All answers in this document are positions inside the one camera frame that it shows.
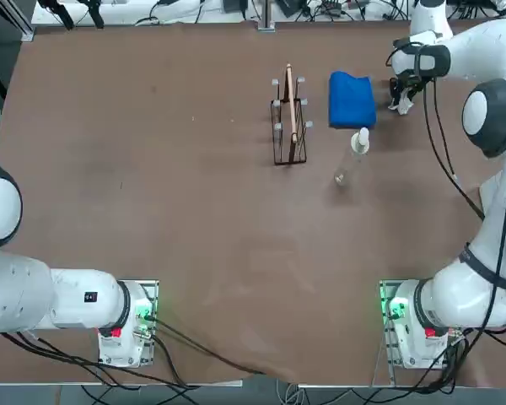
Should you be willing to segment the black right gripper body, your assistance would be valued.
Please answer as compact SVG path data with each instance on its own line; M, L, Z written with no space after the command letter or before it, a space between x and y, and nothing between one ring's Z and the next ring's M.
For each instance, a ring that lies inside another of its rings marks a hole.
M408 89L409 91L422 91L424 87L424 79L416 74L401 73L397 76L398 87L401 91Z

